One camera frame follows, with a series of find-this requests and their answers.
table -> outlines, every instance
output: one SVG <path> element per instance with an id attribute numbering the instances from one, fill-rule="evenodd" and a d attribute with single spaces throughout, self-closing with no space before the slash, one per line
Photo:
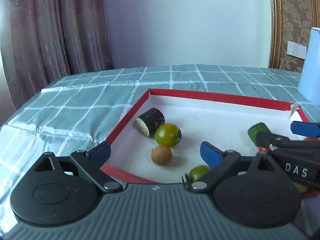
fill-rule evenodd
<path id="1" fill-rule="evenodd" d="M 298 91 L 300 73 L 218 65 L 116 69 L 67 76 L 29 100 L 0 130 L 0 235 L 16 223 L 9 196 L 47 151 L 89 150 L 105 140 L 147 88 L 197 90 L 298 102 L 310 122 L 320 108 Z M 311 235 L 320 226 L 320 197 L 303 200 L 296 224 Z"/>

white wall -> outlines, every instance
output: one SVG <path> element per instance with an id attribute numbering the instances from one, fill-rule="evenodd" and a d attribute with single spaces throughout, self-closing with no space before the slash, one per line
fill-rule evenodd
<path id="1" fill-rule="evenodd" d="M 0 126 L 15 112 L 7 81 L 4 76 L 1 52 L 0 52 Z"/>
<path id="2" fill-rule="evenodd" d="M 104 0 L 116 68 L 268 67 L 270 0 Z"/>

red and white box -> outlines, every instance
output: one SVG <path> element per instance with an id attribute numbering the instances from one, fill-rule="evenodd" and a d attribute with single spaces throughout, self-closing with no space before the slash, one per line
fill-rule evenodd
<path id="1" fill-rule="evenodd" d="M 158 146 L 153 138 L 134 128 L 134 120 L 148 109 L 159 109 L 166 123 L 177 125 L 182 139 L 171 148 L 172 161 L 158 166 L 151 160 Z M 205 164 L 200 144 L 208 141 L 222 151 L 232 149 L 243 156 L 255 156 L 258 148 L 248 129 L 263 122 L 272 133 L 292 140 L 305 137 L 293 134 L 292 121 L 308 122 L 298 108 L 291 115 L 292 103 L 219 93 L 186 90 L 148 89 L 107 137 L 111 156 L 102 166 L 109 176 L 131 183 L 180 183 L 181 176 Z"/>

light blue container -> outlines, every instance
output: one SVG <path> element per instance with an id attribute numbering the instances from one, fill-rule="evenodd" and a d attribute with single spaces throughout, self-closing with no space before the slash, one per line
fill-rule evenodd
<path id="1" fill-rule="evenodd" d="M 320 106 L 320 28 L 311 28 L 298 91 L 306 99 Z"/>

patterned curtain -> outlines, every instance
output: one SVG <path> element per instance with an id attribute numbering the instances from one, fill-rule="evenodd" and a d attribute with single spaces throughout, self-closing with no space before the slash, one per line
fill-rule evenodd
<path id="1" fill-rule="evenodd" d="M 16 109 L 63 76 L 113 68 L 102 0 L 0 0 L 0 14 Z"/>

